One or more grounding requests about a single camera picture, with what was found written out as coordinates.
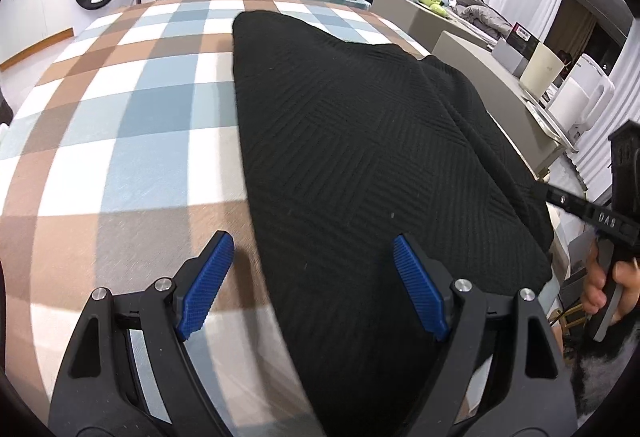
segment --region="black blanket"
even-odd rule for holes
[[[262,269],[330,437],[392,435],[433,362],[392,263],[411,232],[454,278],[540,291],[553,237],[533,179],[460,72],[267,11],[233,26]]]

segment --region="wooden baseboard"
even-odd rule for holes
[[[32,54],[36,54],[37,52],[46,49],[47,47],[51,47],[52,45],[57,44],[58,42],[62,42],[67,38],[73,38],[74,30],[69,28],[64,31],[57,32],[51,36],[47,36],[44,40],[40,40],[38,43],[35,43],[29,46],[27,49],[23,49],[18,54],[14,54],[8,60],[0,63],[0,71],[6,71],[9,67],[21,62],[25,58],[28,58]]]

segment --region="blue gripper pad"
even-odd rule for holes
[[[234,239],[224,233],[184,296],[182,319],[176,328],[183,340],[202,328],[233,259]]]
[[[449,334],[444,300],[403,235],[394,239],[394,263],[422,327],[444,340]]]

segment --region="black handle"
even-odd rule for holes
[[[624,246],[614,245],[608,239],[598,240],[598,263],[607,273],[607,281],[602,289],[602,292],[607,296],[607,303],[592,315],[584,326],[584,333],[594,341],[604,339],[622,296],[623,287],[613,280],[614,265],[617,261],[632,260],[633,257],[633,252]]]

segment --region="checkered bedsheet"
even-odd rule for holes
[[[187,342],[194,365],[234,435],[321,435],[268,300],[246,202],[231,35],[244,10],[427,54],[367,11],[302,0],[154,2],[80,34],[0,144],[7,374],[43,420],[91,291],[145,289],[226,229],[236,258]],[[166,419],[142,337],[132,336],[148,404]]]

